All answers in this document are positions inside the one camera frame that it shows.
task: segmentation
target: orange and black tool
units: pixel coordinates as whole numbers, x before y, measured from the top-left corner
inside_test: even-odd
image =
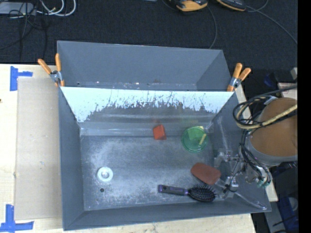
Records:
[[[234,91],[241,82],[248,76],[248,74],[252,71],[251,68],[245,68],[242,71],[243,65],[241,63],[237,63],[228,85],[227,91]]]
[[[65,86],[65,81],[62,76],[62,67],[59,59],[59,54],[55,55],[56,71],[52,71],[43,59],[38,59],[38,63],[46,71],[51,79],[55,82],[55,86]]]

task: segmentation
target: red cube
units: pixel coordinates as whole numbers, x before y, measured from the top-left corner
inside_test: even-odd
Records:
[[[165,129],[162,124],[154,127],[154,138],[155,140],[166,140]]]

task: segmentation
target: green plastic cup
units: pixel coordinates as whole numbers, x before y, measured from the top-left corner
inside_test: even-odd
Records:
[[[183,132],[181,142],[186,150],[200,152],[207,144],[207,135],[201,127],[194,126]]]

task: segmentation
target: blue tape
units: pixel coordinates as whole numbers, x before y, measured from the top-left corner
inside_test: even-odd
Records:
[[[15,223],[14,206],[7,204],[5,209],[5,223],[1,223],[0,232],[15,233],[15,231],[26,231],[33,229],[34,221],[29,223]]]
[[[33,73],[28,71],[18,72],[18,68],[11,66],[10,91],[17,90],[17,78],[19,76],[32,77]]]

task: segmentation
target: dark floor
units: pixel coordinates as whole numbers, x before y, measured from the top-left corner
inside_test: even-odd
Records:
[[[38,0],[29,1],[38,4]],[[0,16],[0,63],[54,64],[57,40],[181,48],[221,49],[230,73],[241,62],[252,73],[242,83],[246,98],[292,82],[297,67],[298,0],[244,0],[238,12],[208,0],[208,7],[186,16],[166,0],[76,0],[69,17],[36,14],[13,19]],[[44,0],[49,8],[59,0]],[[68,10],[72,0],[67,0]],[[262,215],[253,215],[257,233],[268,232]]]

